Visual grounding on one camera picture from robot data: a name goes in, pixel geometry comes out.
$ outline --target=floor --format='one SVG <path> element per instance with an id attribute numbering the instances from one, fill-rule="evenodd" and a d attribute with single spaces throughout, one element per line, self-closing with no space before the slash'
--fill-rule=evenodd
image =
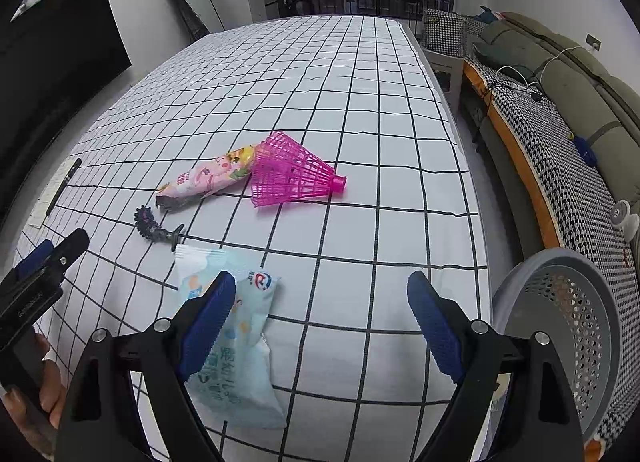
<path id="1" fill-rule="evenodd" d="M 472 143 L 476 126 L 471 116 L 460 107 L 454 112 L 454 118 L 465 150 L 466 162 L 474 180 L 484 228 L 489 286 L 492 294 L 495 294 L 509 271 L 522 261 L 522 250 L 509 203 L 494 163 L 482 144 L 478 147 Z"/>

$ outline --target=blue toy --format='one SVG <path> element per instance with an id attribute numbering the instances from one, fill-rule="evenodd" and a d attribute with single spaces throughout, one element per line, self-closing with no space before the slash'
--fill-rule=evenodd
<path id="1" fill-rule="evenodd" d="M 596 154 L 593 153 L 586 139 L 574 134 L 569 134 L 569 139 L 574 143 L 578 154 L 587 163 L 587 166 L 596 166 L 598 164 Z"/>

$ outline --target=pen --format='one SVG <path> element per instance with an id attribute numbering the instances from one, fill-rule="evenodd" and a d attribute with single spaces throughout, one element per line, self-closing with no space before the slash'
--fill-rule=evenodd
<path id="1" fill-rule="evenodd" d="M 60 187 L 58 188 L 56 194 L 53 196 L 53 199 L 51 200 L 51 204 L 49 204 L 49 207 L 47 208 L 47 212 L 45 213 L 45 217 L 48 217 L 49 213 L 51 213 L 53 211 L 53 208 L 55 207 L 56 202 L 60 198 L 60 195 L 62 195 L 62 192 L 66 188 L 66 185 L 69 184 L 69 181 L 74 176 L 74 173 L 80 167 L 81 164 L 82 164 L 82 159 L 80 159 L 78 157 L 78 159 L 76 159 L 76 162 L 71 166 L 71 168 L 69 168 L 68 174 L 62 180 L 62 184 L 60 184 Z"/>

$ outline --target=paper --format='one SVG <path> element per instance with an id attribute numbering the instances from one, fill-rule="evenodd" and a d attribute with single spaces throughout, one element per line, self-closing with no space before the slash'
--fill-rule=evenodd
<path id="1" fill-rule="evenodd" d="M 33 226 L 37 229 L 40 229 L 42 227 L 44 219 L 46 218 L 47 209 L 49 208 L 51 201 L 56 196 L 58 188 L 62 184 L 62 181 L 65 180 L 66 175 L 69 173 L 69 170 L 75 162 L 76 157 L 68 157 L 53 174 L 53 177 L 49 181 L 49 184 L 47 184 L 47 187 L 40 194 L 40 198 L 31 210 L 29 220 L 27 220 L 28 225 Z"/>

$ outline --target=human hand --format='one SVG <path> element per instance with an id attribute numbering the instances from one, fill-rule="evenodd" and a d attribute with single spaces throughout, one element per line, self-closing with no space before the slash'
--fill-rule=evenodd
<path id="1" fill-rule="evenodd" d="M 42 334 L 36 333 L 36 343 L 40 349 L 42 357 L 46 356 L 51 346 L 47 338 Z M 58 366 L 50 359 L 42 362 L 42 386 L 40 388 L 40 407 L 45 413 L 49 414 L 49 422 L 54 428 L 60 425 L 60 416 L 65 405 L 66 388 L 62 385 L 60 379 L 60 370 Z M 30 424 L 27 417 L 27 406 L 25 397 L 16 388 L 12 388 L 2 398 L 2 403 L 14 421 L 15 425 L 25 436 L 27 441 L 37 450 L 46 454 L 47 441 L 38 432 L 38 430 Z"/>

